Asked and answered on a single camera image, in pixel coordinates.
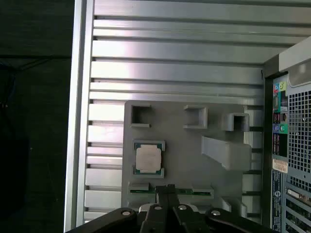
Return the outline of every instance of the barcode sticker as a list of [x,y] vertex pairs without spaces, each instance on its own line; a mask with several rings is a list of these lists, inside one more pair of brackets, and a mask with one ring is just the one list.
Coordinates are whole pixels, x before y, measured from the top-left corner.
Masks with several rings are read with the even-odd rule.
[[288,172],[288,163],[282,160],[273,159],[272,160],[272,168],[274,170],[287,173]]

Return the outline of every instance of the metal frame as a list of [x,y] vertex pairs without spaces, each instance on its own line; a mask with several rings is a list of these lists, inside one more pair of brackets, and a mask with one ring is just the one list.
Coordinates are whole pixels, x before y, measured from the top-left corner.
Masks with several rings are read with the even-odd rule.
[[78,159],[80,141],[81,93],[87,0],[76,0],[74,6],[64,231],[75,227],[77,208]]
[[94,1],[88,0],[86,4],[86,29],[84,48],[84,67],[81,99],[81,122],[80,122],[80,149],[78,166],[78,194],[77,194],[77,216],[76,226],[84,223],[84,201],[85,201],[85,179],[86,179],[86,150],[87,150],[87,126],[89,106],[89,84],[91,71],[91,51],[93,41],[93,18]]
[[[76,0],[65,231],[83,224],[85,213],[106,213],[118,208],[118,179],[109,183],[95,182],[94,178],[102,179],[108,172],[105,169],[118,170],[111,174],[120,173],[125,101],[235,103],[247,105],[245,110],[253,113],[252,119],[261,118],[262,63],[311,34],[307,17],[311,8],[290,9],[276,1],[267,6],[260,1],[247,5],[226,4],[227,1]],[[122,47],[118,50],[112,45]],[[102,112],[109,113],[103,117]],[[108,130],[113,132],[109,136],[105,133]],[[257,145],[255,138],[261,138],[261,132],[257,132],[262,130],[261,122],[252,130],[244,139],[253,146],[253,153],[259,154],[262,145]],[[88,162],[93,155],[101,161]],[[90,177],[91,183],[86,183],[87,166],[102,169],[96,171],[100,177]],[[87,205],[93,197],[98,201]]]

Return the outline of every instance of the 3d-printed holder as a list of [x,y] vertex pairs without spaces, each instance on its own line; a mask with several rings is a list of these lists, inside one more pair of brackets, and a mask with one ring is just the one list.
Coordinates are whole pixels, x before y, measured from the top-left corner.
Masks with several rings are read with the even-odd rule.
[[144,115],[151,110],[150,104],[132,105],[131,107],[131,127],[150,128],[151,124],[144,122]]
[[248,144],[231,143],[202,136],[202,154],[222,164],[226,170],[251,169],[252,148]]
[[222,130],[225,131],[249,131],[249,114],[229,113],[222,115]]
[[184,107],[188,115],[189,124],[184,129],[207,129],[207,107],[203,105],[186,105]]

